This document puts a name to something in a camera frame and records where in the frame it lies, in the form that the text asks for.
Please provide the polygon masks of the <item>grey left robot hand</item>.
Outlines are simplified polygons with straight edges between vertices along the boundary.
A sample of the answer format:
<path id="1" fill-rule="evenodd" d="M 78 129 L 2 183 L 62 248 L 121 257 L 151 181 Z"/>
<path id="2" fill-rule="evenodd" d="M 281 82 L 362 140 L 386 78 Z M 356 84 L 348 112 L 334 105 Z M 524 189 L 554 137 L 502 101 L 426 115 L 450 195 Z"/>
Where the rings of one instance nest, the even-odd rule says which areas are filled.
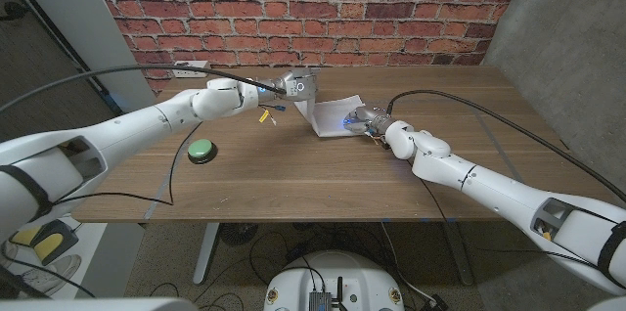
<path id="1" fill-rule="evenodd" d="M 299 67 L 292 68 L 277 78 L 262 79 L 260 83 L 276 89 L 284 89 L 286 93 L 279 94 L 258 87 L 258 100 L 263 103 L 277 99 L 291 102 L 314 99 L 318 91 L 317 76 L 319 73 L 320 70 L 317 67 Z"/>

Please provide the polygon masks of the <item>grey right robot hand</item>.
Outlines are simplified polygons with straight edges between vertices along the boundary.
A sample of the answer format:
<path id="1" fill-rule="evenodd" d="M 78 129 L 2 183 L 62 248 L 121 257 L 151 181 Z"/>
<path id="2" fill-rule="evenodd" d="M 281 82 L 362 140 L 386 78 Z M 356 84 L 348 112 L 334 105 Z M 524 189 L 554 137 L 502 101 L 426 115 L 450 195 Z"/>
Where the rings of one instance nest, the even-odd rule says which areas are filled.
<path id="1" fill-rule="evenodd" d="M 384 135 L 394 119 L 386 110 L 361 106 L 351 111 L 343 120 L 346 130 L 358 135 L 369 134 L 372 136 Z"/>

